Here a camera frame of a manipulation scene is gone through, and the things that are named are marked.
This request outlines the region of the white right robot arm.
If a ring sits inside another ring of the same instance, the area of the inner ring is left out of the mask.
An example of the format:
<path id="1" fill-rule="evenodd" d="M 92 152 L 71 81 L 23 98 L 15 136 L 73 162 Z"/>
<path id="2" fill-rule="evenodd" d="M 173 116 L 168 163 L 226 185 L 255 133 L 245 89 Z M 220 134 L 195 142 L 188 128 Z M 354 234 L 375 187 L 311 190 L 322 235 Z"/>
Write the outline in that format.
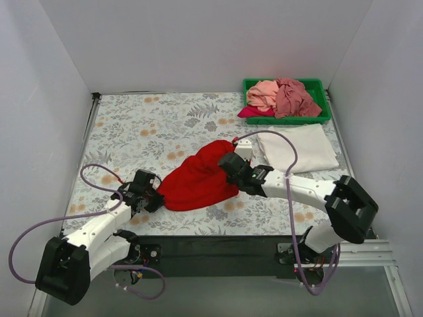
<path id="1" fill-rule="evenodd" d="M 226 154 L 218 165 L 227 181 L 242 192 L 290 199 L 326 212 L 328 220 L 306 230 L 299 242 L 300 257 L 306 262 L 317 261 L 324 251 L 343 241 L 364 243 L 379 209 L 351 176 L 336 181 L 286 176 L 270 166 L 253 168 L 236 153 Z"/>

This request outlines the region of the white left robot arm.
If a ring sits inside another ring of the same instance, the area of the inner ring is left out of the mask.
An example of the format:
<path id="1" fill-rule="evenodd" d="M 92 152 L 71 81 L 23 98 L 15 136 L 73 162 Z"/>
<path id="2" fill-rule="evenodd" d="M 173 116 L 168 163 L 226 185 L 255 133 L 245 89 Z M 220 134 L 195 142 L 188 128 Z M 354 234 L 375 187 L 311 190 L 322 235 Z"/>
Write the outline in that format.
<path id="1" fill-rule="evenodd" d="M 51 238 L 44 248 L 36 288 L 75 305 L 91 281 L 110 266 L 127 271 L 132 284 L 146 271 L 156 273 L 161 246 L 142 242 L 122 225 L 141 211 L 157 211 L 163 206 L 164 197 L 153 185 L 159 179 L 154 173 L 138 170 L 131 182 L 112 192 L 103 214 L 67 236 Z"/>

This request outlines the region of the red t shirt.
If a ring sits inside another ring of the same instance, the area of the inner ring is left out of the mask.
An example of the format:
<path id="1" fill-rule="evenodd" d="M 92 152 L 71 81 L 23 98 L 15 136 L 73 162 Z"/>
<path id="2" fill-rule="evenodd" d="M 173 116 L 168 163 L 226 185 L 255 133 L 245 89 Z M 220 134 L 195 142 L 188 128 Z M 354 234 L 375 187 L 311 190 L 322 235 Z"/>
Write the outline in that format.
<path id="1" fill-rule="evenodd" d="M 171 211 L 191 211 L 238 195 L 238 187 L 227 183 L 226 173 L 218 166 L 219 160 L 234 150 L 231 142 L 217 140 L 187 157 L 157 189 L 164 196 L 165 207 Z"/>

